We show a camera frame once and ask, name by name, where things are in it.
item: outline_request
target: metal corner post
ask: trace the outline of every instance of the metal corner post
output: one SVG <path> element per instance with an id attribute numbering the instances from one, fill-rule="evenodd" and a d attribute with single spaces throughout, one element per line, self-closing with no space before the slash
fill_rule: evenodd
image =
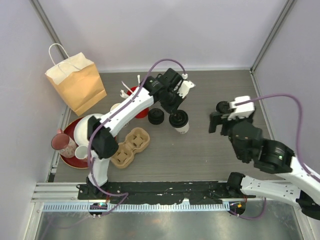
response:
<path id="1" fill-rule="evenodd" d="M 251 67 L 251 72 L 255 72 L 255 70 L 257 69 L 260 61 L 262 60 L 262 58 L 264 57 L 264 55 L 266 54 L 269 46 L 271 45 L 272 41 L 274 40 L 275 36 L 277 35 L 277 33 L 279 32 L 279 29 L 281 28 L 281 26 L 283 25 L 285 19 L 287 18 L 288 14 L 290 13 L 291 9 L 293 8 L 294 4 L 297 2 L 297 0 L 287 0 L 285 5 L 283 6 L 282 11 L 280 12 L 279 17 L 277 18 L 277 20 L 275 21 L 268 37 L 266 38 L 258 56 L 256 57 L 252 67 Z"/>
<path id="2" fill-rule="evenodd" d="M 255 88 L 256 95 L 258 97 L 262 96 L 259 84 L 257 82 L 257 77 L 256 77 L 255 72 L 250 71 L 250 75 L 251 75 L 251 79 L 252 79 L 252 82 L 253 82 L 253 86 Z M 266 109 L 264 101 L 260 100 L 259 103 L 260 103 L 260 106 L 261 106 L 261 110 L 262 110 L 262 114 L 263 114 L 263 117 L 264 117 L 264 120 L 265 120 L 266 127 L 267 127 L 269 135 L 270 135 L 270 139 L 275 140 L 276 136 L 275 136 L 275 134 L 273 132 L 273 127 L 272 127 L 272 124 L 271 124 L 271 122 L 269 120 L 268 111 Z"/>
<path id="3" fill-rule="evenodd" d="M 48 32 L 49 36 L 51 37 L 52 41 L 54 43 L 58 43 L 61 44 L 61 41 L 59 40 L 59 37 L 56 33 L 56 31 L 54 30 L 53 26 L 51 25 L 44 9 L 42 8 L 40 2 L 38 0 L 29 0 L 31 5 L 33 6 L 34 10 L 36 11 L 38 17 L 40 18 L 41 22 L 43 23 L 46 31 Z M 61 56 L 63 57 L 63 59 L 67 59 L 68 56 L 65 54 L 64 51 L 61 50 L 60 47 L 57 47 L 57 50 L 59 51 L 59 53 L 61 54 Z"/>

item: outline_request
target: brown paper bag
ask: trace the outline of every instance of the brown paper bag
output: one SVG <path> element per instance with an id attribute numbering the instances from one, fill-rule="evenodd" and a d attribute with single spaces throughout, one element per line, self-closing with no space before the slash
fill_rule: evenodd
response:
<path id="1" fill-rule="evenodd" d="M 64 102 L 80 116 L 107 95 L 105 87 L 95 63 L 82 52 L 55 64 L 50 53 L 54 45 L 59 45 L 68 56 L 60 44 L 52 44 L 49 55 L 54 66 L 45 75 Z"/>

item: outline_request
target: white plate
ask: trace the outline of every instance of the white plate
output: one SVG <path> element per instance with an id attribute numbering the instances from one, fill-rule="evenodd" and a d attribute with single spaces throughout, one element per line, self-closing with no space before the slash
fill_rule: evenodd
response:
<path id="1" fill-rule="evenodd" d="M 77 125 L 74 128 L 73 137 L 74 141 L 76 142 L 76 144 L 78 144 L 78 146 L 89 145 L 89 141 L 87 140 L 88 120 L 92 116 L 95 116 L 95 118 L 99 119 L 103 116 L 103 114 L 95 113 L 85 116 L 77 123 Z"/>

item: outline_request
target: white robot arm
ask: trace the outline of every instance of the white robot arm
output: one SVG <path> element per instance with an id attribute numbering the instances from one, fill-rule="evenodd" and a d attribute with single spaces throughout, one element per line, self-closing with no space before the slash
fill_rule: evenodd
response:
<path id="1" fill-rule="evenodd" d="M 244 195 L 255 195 L 284 202 L 297 208 L 314 219 L 320 220 L 320 175 L 306 166 L 307 173 L 295 153 L 279 141 L 265 139 L 262 130 L 253 126 L 255 106 L 249 96 L 235 98 L 232 102 L 222 101 L 216 112 L 210 115 L 209 133 L 222 125 L 221 135 L 228 136 L 236 157 L 243 163 L 254 162 L 262 172 L 275 174 L 293 185 L 272 183 L 232 172 L 227 181 L 229 191 Z"/>
<path id="2" fill-rule="evenodd" d="M 95 135 L 92 141 L 91 155 L 95 158 L 92 173 L 99 186 L 104 185 L 108 181 L 108 167 L 110 158 L 117 152 L 118 143 L 115 136 L 123 128 L 123 126 L 133 119 L 143 109 L 152 106 L 155 102 L 160 102 L 162 108 L 172 116 L 178 118 L 178 107 L 186 99 L 189 90 L 195 85 L 186 80 L 185 75 L 180 75 L 173 69 L 169 68 L 163 75 L 159 74 L 156 78 L 149 76 L 138 96 L 130 103 L 130 105 L 120 111 L 115 117 L 104 124 Z M 87 137 L 90 139 L 95 129 L 105 122 L 115 111 L 123 108 L 123 106 L 130 102 L 137 94 L 137 87 L 135 91 L 125 99 L 119 106 L 111 112 L 96 119 L 94 116 L 88 120 Z M 92 174 L 88 176 L 91 184 L 94 184 Z"/>

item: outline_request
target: paper bag handle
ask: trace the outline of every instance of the paper bag handle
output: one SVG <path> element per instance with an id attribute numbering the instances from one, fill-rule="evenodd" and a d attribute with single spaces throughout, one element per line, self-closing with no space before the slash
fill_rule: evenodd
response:
<path id="1" fill-rule="evenodd" d="M 76 67 L 75 65 L 71 64 L 70 62 L 62 61 L 62 62 L 58 63 L 57 65 L 58 65 L 58 68 L 60 69 L 60 71 L 63 72 L 64 75 L 66 75 L 66 76 L 68 76 L 68 75 L 67 75 L 64 71 L 62 71 L 62 69 L 60 68 L 60 65 L 61 65 L 61 64 L 69 64 L 69 65 L 71 65 L 72 67 L 74 67 L 75 69 L 81 70 L 80 68 L 78 68 L 78 67 Z"/>
<path id="2" fill-rule="evenodd" d="M 68 55 L 68 53 L 66 52 L 66 50 L 64 49 L 64 47 L 63 47 L 60 43 L 51 44 L 51 46 L 49 47 L 49 56 L 50 56 L 51 61 L 53 62 L 54 65 L 56 65 L 56 63 L 55 63 L 55 61 L 53 60 L 53 58 L 52 58 L 52 56 L 51 56 L 51 52 L 50 52 L 51 48 L 52 48 L 54 45 L 60 46 L 60 47 L 62 48 L 62 50 L 64 51 L 65 55 L 66 55 L 68 58 L 70 58 L 69 55 Z"/>

